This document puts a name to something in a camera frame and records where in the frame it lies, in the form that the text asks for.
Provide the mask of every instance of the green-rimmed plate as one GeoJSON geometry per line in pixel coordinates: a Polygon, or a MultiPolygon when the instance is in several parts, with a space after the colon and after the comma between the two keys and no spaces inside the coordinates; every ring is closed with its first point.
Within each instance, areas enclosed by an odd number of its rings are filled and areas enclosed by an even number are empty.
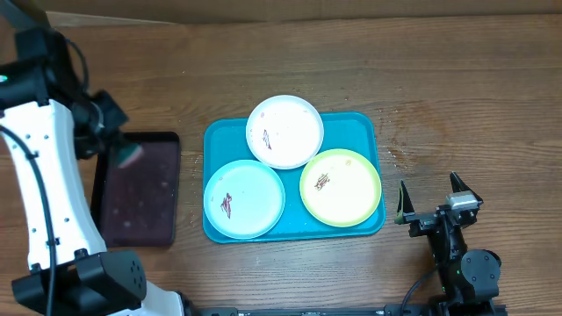
{"type": "Polygon", "coordinates": [[[300,196],[317,220],[336,227],[362,223],[377,209],[380,177],[365,157],[347,149],[315,156],[300,177],[300,196]]]}

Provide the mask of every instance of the plate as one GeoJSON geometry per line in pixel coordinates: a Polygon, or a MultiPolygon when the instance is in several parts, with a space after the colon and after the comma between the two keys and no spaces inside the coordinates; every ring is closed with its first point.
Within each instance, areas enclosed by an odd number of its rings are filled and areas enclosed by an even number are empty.
{"type": "Polygon", "coordinates": [[[275,171],[261,162],[230,162],[209,180],[203,206],[220,233],[251,239],[277,224],[285,207],[285,189],[275,171]]]}
{"type": "Polygon", "coordinates": [[[317,220],[336,227],[368,219],[381,195],[375,167],[347,149],[332,149],[314,157],[303,170],[299,189],[306,209],[317,220]]]}
{"type": "Polygon", "coordinates": [[[250,114],[246,140],[260,162],[275,169],[295,169],[318,154],[324,138],[320,114],[306,100],[276,96],[250,114]]]}

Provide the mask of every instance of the wooden table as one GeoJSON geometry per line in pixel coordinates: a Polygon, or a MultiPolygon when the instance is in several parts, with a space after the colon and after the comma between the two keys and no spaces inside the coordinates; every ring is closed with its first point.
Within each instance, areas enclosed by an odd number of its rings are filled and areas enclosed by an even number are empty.
{"type": "MultiPolygon", "coordinates": [[[[560,315],[562,17],[406,18],[287,24],[169,25],[63,31],[86,54],[94,88],[131,117],[127,131],[182,141],[177,238],[139,248],[148,277],[198,306],[367,307],[400,302],[432,266],[424,238],[393,223],[404,179],[419,212],[450,193],[449,172],[485,200],[469,248],[503,260],[511,315],[560,315]],[[370,237],[218,245],[201,227],[203,135],[266,97],[319,111],[361,111],[376,126],[387,221],[370,237]]],[[[95,162],[81,169],[86,194],[95,162]]],[[[26,273],[25,216],[0,154],[0,310],[26,273]]],[[[438,294],[436,278],[415,293],[438,294]]]]}

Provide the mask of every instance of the light blue plate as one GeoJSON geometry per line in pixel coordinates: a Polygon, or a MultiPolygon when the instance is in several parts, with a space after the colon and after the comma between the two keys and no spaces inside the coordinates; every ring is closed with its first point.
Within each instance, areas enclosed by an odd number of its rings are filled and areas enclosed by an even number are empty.
{"type": "Polygon", "coordinates": [[[230,238],[250,239],[277,224],[285,207],[285,190],[273,169],[240,160],[214,173],[205,188],[203,206],[216,230],[230,238]]]}
{"type": "MultiPolygon", "coordinates": [[[[372,122],[359,112],[322,113],[324,141],[320,152],[343,148],[367,158],[381,176],[377,144],[372,122]]],[[[237,160],[255,160],[246,141],[247,118],[222,119],[212,123],[205,132],[203,156],[203,187],[211,176],[227,163],[237,160]]],[[[351,227],[332,227],[315,219],[305,208],[299,193],[303,167],[276,170],[285,187],[285,210],[278,223],[269,232],[247,240],[227,237],[213,227],[203,216],[206,235],[218,243],[254,241],[295,241],[329,237],[362,236],[376,233],[386,219],[385,194],[382,192],[377,210],[363,223],[351,227]]]]}

